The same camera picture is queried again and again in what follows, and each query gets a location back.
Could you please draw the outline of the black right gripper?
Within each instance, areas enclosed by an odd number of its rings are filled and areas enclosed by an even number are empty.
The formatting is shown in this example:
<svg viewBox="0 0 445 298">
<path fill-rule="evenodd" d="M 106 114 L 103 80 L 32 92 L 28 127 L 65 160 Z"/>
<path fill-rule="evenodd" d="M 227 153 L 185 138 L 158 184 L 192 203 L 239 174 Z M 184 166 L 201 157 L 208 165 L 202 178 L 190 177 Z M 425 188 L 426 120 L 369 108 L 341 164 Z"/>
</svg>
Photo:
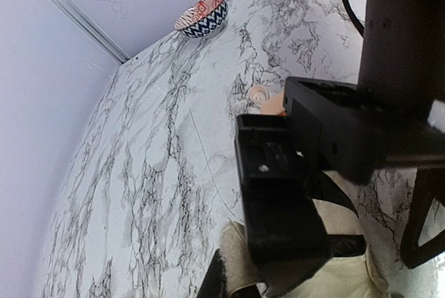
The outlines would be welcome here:
<svg viewBox="0 0 445 298">
<path fill-rule="evenodd" d="M 328 219 L 340 220 L 335 232 L 316 209 L 315 201 L 323 201 L 323 209 L 357 215 L 347 194 L 324 172 L 311 172 L 305 160 L 311 169 L 334 170 L 358 184 L 377 169 L 426 168 L 416 173 L 400 257 L 412 270 L 444 252 L 443 231 L 419 244 L 432 202 L 444 204 L 444 133 L 349 83 L 288 77 L 283 104 L 286 119 L 236 118 L 237 170 L 255 264 L 366 251 L 363 233 L 347 232 L 347 221 L 333 213 Z"/>
</svg>

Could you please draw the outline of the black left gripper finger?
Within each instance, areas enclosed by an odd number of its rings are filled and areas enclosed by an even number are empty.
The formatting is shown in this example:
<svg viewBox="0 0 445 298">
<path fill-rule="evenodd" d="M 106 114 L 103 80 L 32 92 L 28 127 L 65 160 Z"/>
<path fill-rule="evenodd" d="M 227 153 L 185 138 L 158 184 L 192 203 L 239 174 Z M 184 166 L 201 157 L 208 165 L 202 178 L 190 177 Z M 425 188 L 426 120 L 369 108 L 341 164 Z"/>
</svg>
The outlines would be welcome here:
<svg viewBox="0 0 445 298">
<path fill-rule="evenodd" d="M 202 285 L 197 293 L 197 298 L 225 298 L 226 276 L 225 265 L 217 249 L 213 255 L 208 270 L 204 276 Z"/>
</svg>

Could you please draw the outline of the beige and black umbrella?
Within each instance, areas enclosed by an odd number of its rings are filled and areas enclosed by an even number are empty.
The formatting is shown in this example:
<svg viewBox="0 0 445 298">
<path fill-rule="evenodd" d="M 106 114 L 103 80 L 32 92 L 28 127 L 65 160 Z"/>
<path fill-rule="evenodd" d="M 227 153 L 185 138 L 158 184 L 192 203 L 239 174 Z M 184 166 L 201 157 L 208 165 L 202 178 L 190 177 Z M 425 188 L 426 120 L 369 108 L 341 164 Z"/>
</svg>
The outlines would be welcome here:
<svg viewBox="0 0 445 298">
<path fill-rule="evenodd" d="M 296 152 L 304 159 L 301 152 Z M 329 176 L 329 172 L 334 171 L 311 169 L 306 160 L 305 163 L 311 172 L 324 172 Z M 314 204 L 335 232 L 340 231 L 340 220 L 330 220 L 328 215 L 338 213 L 347 221 L 347 232 L 364 235 L 358 214 L 337 210 L 336 206 L 323 209 L 323 201 Z M 243 221 L 225 225 L 219 250 L 225 265 L 226 297 L 374 297 L 382 294 L 371 276 L 373 264 L 367 244 L 365 253 L 355 257 L 331 256 L 257 265 L 248 251 Z"/>
</svg>

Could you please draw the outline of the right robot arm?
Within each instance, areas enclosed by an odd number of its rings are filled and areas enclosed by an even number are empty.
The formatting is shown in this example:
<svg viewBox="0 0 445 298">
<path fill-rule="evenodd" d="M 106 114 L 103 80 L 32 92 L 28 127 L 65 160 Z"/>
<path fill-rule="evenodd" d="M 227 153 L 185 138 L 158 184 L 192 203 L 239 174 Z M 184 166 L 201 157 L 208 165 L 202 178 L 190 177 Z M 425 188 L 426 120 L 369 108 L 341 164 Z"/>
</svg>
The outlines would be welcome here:
<svg viewBox="0 0 445 298">
<path fill-rule="evenodd" d="M 417 177 L 400 244 L 415 268 L 444 251 L 420 244 L 433 200 L 444 200 L 444 133 L 428 123 L 444 99 L 444 0 L 366 0 L 356 85 L 289 77 L 285 116 L 239 115 L 235 150 L 248 252 L 256 265 L 308 260 L 320 267 L 353 240 L 327 234 L 313 198 L 334 170 L 356 184 L 388 167 Z"/>
</svg>

